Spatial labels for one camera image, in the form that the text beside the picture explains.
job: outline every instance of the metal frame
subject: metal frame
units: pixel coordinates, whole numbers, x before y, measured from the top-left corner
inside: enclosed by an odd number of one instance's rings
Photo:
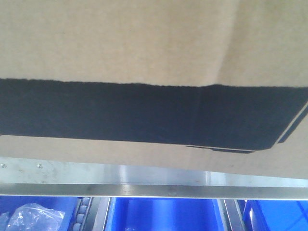
[[[308,180],[0,157],[0,195],[307,200]]]
[[[237,200],[223,200],[231,230],[247,231]]]
[[[94,197],[81,231],[103,231],[109,210],[109,197]]]

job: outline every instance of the cardboard box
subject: cardboard box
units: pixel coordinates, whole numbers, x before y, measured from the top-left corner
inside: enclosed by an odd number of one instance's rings
[[[308,3],[0,7],[1,155],[308,177]]]

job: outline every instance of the blue plastic bin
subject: blue plastic bin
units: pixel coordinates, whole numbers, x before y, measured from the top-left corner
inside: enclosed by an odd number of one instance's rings
[[[106,231],[223,231],[216,200],[113,198]]]
[[[59,231],[67,231],[77,205],[77,197],[0,196],[0,214],[14,211],[28,203],[37,203],[45,208],[65,212]]]
[[[308,231],[308,202],[247,200],[243,220],[249,231]]]

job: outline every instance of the black stripe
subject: black stripe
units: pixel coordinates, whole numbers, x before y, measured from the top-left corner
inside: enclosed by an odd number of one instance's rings
[[[192,146],[187,145],[186,147],[189,148],[203,148],[203,149],[210,149],[212,151],[218,151],[218,152],[228,152],[228,153],[242,153],[242,154],[249,154],[253,153],[254,151],[247,151],[247,150],[234,150],[234,149],[221,149],[221,148],[209,148],[209,147],[200,147],[200,146]]]
[[[294,123],[291,125],[291,127],[287,130],[287,132],[281,137],[278,143],[283,143],[289,138],[289,136],[292,134],[292,132],[297,128],[299,123],[306,117],[308,114],[308,107],[306,107],[303,112],[299,115],[299,117],[294,121]]]
[[[270,148],[308,88],[0,79],[0,134]]]

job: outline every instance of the plastic bag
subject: plastic bag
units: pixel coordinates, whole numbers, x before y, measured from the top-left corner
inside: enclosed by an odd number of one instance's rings
[[[58,231],[64,212],[26,204],[12,215],[5,231]]]
[[[0,214],[0,231],[5,231],[6,225],[9,221],[9,213]]]

